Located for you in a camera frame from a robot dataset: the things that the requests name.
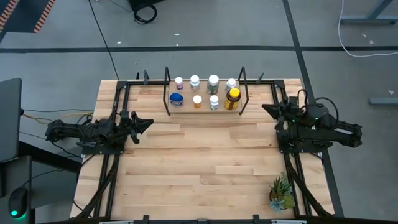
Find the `wooden plank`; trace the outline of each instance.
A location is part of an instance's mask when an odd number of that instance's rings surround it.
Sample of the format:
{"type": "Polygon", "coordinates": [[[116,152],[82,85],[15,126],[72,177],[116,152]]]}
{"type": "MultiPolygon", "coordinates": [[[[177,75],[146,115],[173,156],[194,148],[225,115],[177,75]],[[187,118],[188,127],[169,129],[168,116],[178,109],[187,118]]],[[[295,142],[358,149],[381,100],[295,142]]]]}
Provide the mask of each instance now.
{"type": "MultiPolygon", "coordinates": [[[[297,96],[300,80],[285,80],[288,95],[297,96]]],[[[94,118],[111,113],[116,81],[101,82],[94,118]]],[[[155,123],[139,135],[140,144],[126,141],[121,156],[112,219],[252,219],[293,218],[292,210],[275,213],[269,207],[272,181],[285,172],[279,153],[275,121],[261,108],[273,103],[267,85],[249,85],[250,101],[242,116],[172,114],[162,101],[163,86],[133,86],[127,108],[155,123]]],[[[119,99],[119,109],[123,102],[119,99]]],[[[333,213],[321,161],[302,154],[308,189],[333,213]]],[[[84,207],[98,187],[103,156],[95,156],[81,169],[75,201],[84,207]]],[[[100,215],[104,215],[108,192],[100,215]]],[[[304,209],[302,201],[300,211],[304,209]]],[[[75,206],[71,217],[80,213],[75,206]]]]}

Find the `wooden shelf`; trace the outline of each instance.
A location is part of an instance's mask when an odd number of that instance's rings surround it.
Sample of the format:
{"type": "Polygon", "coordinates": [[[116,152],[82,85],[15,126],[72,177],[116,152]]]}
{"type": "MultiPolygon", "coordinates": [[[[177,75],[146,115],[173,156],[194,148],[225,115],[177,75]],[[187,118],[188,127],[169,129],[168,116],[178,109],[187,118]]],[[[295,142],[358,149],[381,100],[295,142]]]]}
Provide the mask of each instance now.
{"type": "MultiPolygon", "coordinates": [[[[170,113],[239,113],[242,110],[242,100],[239,101],[238,108],[236,110],[227,110],[224,107],[224,102],[226,99],[226,82],[228,80],[220,80],[220,85],[218,87],[218,109],[212,110],[210,108],[210,94],[207,93],[207,80],[200,80],[200,89],[198,91],[192,91],[189,80],[184,80],[184,88],[178,90],[175,81],[170,82],[169,86],[169,96],[172,93],[179,93],[184,97],[183,107],[175,107],[170,105],[170,98],[167,99],[167,105],[169,107],[170,113]],[[196,95],[201,96],[202,103],[200,108],[195,108],[193,106],[192,98],[196,95]]],[[[236,82],[236,88],[240,89],[239,82],[236,82]]]]}

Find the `concrete floor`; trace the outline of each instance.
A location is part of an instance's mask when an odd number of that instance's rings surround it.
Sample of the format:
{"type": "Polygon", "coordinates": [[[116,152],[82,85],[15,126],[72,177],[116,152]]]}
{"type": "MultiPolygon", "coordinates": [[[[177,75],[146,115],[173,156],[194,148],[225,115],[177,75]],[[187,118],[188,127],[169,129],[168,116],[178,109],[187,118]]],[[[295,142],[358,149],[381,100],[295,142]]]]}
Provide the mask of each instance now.
{"type": "MultiPolygon", "coordinates": [[[[125,0],[113,0],[128,7],[125,0]]],[[[345,14],[365,14],[377,1],[346,1],[345,14]]],[[[341,1],[290,0],[301,46],[339,46],[337,20],[341,1]]],[[[93,1],[98,22],[110,47],[207,45],[293,46],[282,0],[166,0],[156,5],[159,15],[141,26],[108,0],[93,1]]],[[[398,16],[398,1],[385,11],[398,16]]],[[[344,25],[345,45],[398,45],[398,25],[344,25]]],[[[57,0],[38,34],[7,33],[0,48],[104,47],[88,1],[57,0]]],[[[375,54],[382,52],[355,52],[375,54]]],[[[172,76],[218,74],[233,77],[242,65],[249,78],[301,78],[294,51],[113,52],[122,79],[146,69],[161,78],[169,66],[172,76]]],[[[398,94],[398,55],[353,58],[344,52],[304,52],[315,96],[335,101],[342,120],[363,126],[363,146],[330,149],[336,184],[346,217],[398,220],[398,109],[368,105],[370,96],[398,94]]],[[[0,80],[22,78],[22,107],[37,110],[92,110],[100,80],[115,79],[108,53],[0,54],[0,80]]],[[[64,113],[39,114],[55,119],[64,113]]],[[[21,130],[44,135],[45,126],[21,118],[21,130]]],[[[23,141],[59,152],[48,142],[21,135],[23,141]]],[[[73,147],[73,142],[63,146],[73,147]]],[[[34,174],[51,167],[35,164],[34,174]]],[[[33,181],[37,221],[68,218],[76,176],[49,174],[33,181]]]]}

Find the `potted plant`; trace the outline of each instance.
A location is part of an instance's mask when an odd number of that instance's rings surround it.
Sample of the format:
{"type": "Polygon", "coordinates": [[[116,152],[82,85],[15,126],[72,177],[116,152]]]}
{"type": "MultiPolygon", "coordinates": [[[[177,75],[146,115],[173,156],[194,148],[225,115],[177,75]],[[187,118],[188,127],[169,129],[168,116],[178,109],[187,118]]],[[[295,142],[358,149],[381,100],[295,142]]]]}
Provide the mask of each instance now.
{"type": "Polygon", "coordinates": [[[287,181],[285,175],[276,178],[273,186],[270,186],[269,205],[275,212],[282,212],[282,210],[294,207],[294,199],[292,195],[292,186],[287,181]]]}

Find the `black floor line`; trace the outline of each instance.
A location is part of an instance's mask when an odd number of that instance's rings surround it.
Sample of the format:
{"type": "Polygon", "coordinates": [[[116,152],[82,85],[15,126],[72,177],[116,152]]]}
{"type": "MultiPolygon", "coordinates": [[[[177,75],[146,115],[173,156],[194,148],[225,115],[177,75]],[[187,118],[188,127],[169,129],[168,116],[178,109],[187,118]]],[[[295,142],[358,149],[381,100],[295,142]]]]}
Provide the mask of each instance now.
{"type": "MultiPolygon", "coordinates": [[[[398,51],[398,46],[346,47],[349,51],[398,51]]],[[[186,47],[110,47],[111,52],[191,52],[191,51],[288,51],[295,52],[342,52],[342,47],[301,46],[186,46],[186,47]]],[[[107,52],[106,47],[59,47],[59,48],[0,48],[0,53],[95,53],[107,52]]]]}
{"type": "MultiPolygon", "coordinates": [[[[302,74],[305,89],[308,91],[308,99],[311,103],[314,101],[314,95],[310,83],[310,77],[308,76],[307,67],[305,65],[304,56],[302,48],[300,46],[299,37],[297,36],[297,31],[294,26],[293,15],[290,10],[288,0],[282,0],[284,3],[285,13],[287,17],[287,22],[289,24],[290,34],[292,35],[293,44],[295,47],[295,52],[298,60],[298,65],[302,74]]],[[[328,182],[329,192],[331,196],[331,201],[333,203],[333,208],[337,217],[344,217],[343,208],[341,207],[341,201],[337,190],[336,180],[333,173],[333,168],[331,166],[331,161],[329,157],[328,150],[322,152],[323,155],[323,168],[326,174],[326,181],[328,182]]]]}

